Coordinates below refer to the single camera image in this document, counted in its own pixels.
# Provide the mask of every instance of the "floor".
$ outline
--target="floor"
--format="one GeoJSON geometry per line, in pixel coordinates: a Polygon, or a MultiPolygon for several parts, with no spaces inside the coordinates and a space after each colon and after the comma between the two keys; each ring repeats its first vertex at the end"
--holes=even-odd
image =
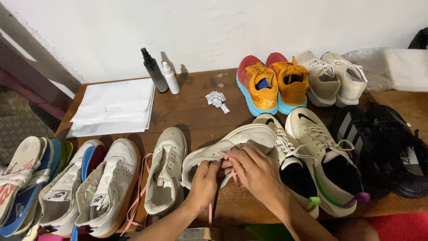
{"type": "Polygon", "coordinates": [[[33,113],[28,100],[0,85],[0,165],[8,165],[28,136],[51,137],[54,132],[33,113]]]}

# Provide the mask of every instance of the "clear plastic bag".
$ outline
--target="clear plastic bag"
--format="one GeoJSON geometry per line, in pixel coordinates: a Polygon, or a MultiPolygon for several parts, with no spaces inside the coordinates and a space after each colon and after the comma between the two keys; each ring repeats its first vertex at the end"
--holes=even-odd
{"type": "Polygon", "coordinates": [[[385,59],[387,48],[357,49],[342,56],[349,62],[361,65],[367,78],[368,91],[381,91],[392,89],[393,82],[389,67],[385,59]]]}

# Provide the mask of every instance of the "stack of white bags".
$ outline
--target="stack of white bags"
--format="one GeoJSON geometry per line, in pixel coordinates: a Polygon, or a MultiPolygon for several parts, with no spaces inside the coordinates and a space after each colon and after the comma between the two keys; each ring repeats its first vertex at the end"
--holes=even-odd
{"type": "Polygon", "coordinates": [[[151,78],[88,85],[67,137],[144,132],[154,93],[151,78]]]}

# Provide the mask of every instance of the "hand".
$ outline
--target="hand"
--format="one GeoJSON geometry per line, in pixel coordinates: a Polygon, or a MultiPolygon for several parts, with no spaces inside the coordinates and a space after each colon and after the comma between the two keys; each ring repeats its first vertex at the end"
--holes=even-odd
{"type": "Polygon", "coordinates": [[[231,149],[227,154],[244,187],[275,214],[290,196],[281,181],[278,162],[251,145],[231,149]]]}
{"type": "Polygon", "coordinates": [[[199,210],[199,213],[214,199],[217,191],[217,173],[221,163],[219,161],[203,161],[193,177],[192,187],[185,202],[199,210]]]}

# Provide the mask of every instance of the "black adidas shoe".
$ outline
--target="black adidas shoe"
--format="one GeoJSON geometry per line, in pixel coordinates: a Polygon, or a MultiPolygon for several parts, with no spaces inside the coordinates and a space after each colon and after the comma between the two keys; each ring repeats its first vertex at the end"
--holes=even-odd
{"type": "Polygon", "coordinates": [[[373,199],[382,198],[391,192],[390,174],[376,168],[376,162],[383,159],[380,151],[383,147],[375,132],[372,122],[356,105],[340,109],[330,128],[337,143],[346,139],[354,145],[354,150],[348,151],[348,155],[361,173],[364,192],[373,199]]]}
{"type": "Polygon", "coordinates": [[[392,191],[405,198],[428,195],[428,147],[411,132],[400,114],[386,105],[375,105],[366,117],[378,129],[387,151],[377,167],[392,176],[392,191]]]}

